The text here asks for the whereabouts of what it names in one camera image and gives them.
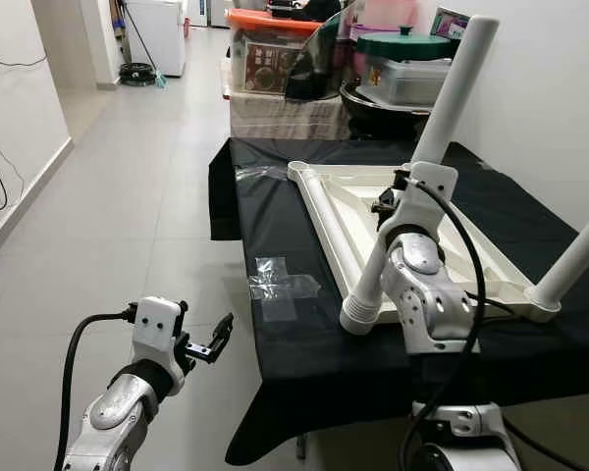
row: mop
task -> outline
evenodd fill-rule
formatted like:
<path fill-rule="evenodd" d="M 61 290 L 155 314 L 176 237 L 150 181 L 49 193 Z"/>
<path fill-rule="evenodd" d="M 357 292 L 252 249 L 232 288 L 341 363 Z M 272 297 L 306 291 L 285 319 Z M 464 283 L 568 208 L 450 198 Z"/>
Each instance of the mop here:
<path fill-rule="evenodd" d="M 131 12 L 129 11 L 129 8 L 127 7 L 127 3 L 124 0 L 119 0 L 119 3 L 120 3 L 120 6 L 123 8 L 124 12 L 129 16 L 129 20 L 131 21 L 131 24 L 134 26 L 135 32 L 137 33 L 137 37 L 139 38 L 139 42 L 141 43 L 142 47 L 144 48 L 144 51 L 146 51 L 146 55 L 148 56 L 148 60 L 150 61 L 150 64 L 153 66 L 153 69 L 155 71 L 155 85 L 158 86 L 159 88 L 165 88 L 166 87 L 166 78 L 159 71 L 159 69 L 157 69 L 157 66 L 155 65 L 155 61 L 153 61 L 153 58 L 150 56 L 150 52 L 148 52 L 148 48 L 146 47 L 146 44 L 144 44 L 144 40 L 141 38 L 141 34 L 139 33 L 139 29 L 137 29 L 137 26 L 135 25 L 134 17 L 132 17 Z"/>

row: plastic storage box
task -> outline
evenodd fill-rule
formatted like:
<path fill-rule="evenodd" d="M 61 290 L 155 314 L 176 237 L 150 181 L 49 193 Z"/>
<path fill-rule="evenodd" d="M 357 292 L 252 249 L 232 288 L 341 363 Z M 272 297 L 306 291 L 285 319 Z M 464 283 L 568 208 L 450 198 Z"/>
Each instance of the plastic storage box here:
<path fill-rule="evenodd" d="M 290 68 L 307 38 L 322 23 L 273 18 L 268 12 L 232 9 L 232 88 L 283 93 Z"/>
<path fill-rule="evenodd" d="M 432 106 L 451 64 L 451 60 L 395 62 L 369 57 L 356 91 L 386 105 Z"/>
<path fill-rule="evenodd" d="M 351 25 L 351 30 L 349 31 L 349 39 L 353 42 L 353 44 L 357 44 L 358 38 L 362 34 L 368 34 L 369 32 L 394 32 L 399 34 L 400 27 L 399 26 L 366 26 L 361 24 Z M 366 65 L 366 54 L 363 52 L 357 52 L 357 50 L 353 50 L 352 55 L 352 66 L 353 70 L 361 77 L 364 74 L 364 68 Z"/>
<path fill-rule="evenodd" d="M 366 57 L 356 89 L 381 105 L 431 107 L 443 86 L 452 56 L 451 43 L 438 36 L 371 32 L 357 39 L 356 52 Z"/>

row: orange lid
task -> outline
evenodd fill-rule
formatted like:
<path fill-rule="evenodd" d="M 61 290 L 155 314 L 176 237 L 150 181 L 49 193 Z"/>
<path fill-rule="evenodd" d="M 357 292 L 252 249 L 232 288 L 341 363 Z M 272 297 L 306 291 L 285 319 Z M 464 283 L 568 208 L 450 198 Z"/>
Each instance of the orange lid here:
<path fill-rule="evenodd" d="M 268 12 L 261 10 L 244 10 L 232 8 L 228 12 L 229 21 L 233 26 L 242 29 L 254 30 L 264 27 L 285 29 L 297 34 L 310 35 L 323 24 L 319 22 L 300 22 L 284 18 L 273 18 Z"/>

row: pink container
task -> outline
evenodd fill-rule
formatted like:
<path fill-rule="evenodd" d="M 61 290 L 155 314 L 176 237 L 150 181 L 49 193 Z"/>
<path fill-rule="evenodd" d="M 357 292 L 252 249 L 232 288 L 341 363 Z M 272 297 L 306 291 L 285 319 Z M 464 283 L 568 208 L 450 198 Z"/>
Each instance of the pink container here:
<path fill-rule="evenodd" d="M 358 22 L 367 26 L 414 26 L 418 12 L 417 0 L 366 0 Z"/>

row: white refrigerator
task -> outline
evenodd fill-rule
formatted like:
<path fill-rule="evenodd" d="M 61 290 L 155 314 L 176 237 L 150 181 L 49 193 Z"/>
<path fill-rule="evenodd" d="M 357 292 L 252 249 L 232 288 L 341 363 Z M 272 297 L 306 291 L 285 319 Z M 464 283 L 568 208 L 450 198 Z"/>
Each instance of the white refrigerator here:
<path fill-rule="evenodd" d="M 186 66 L 187 0 L 127 0 L 127 9 L 135 22 L 134 27 L 131 19 L 125 18 L 132 61 L 150 63 L 135 32 L 137 28 L 159 71 L 180 77 Z"/>

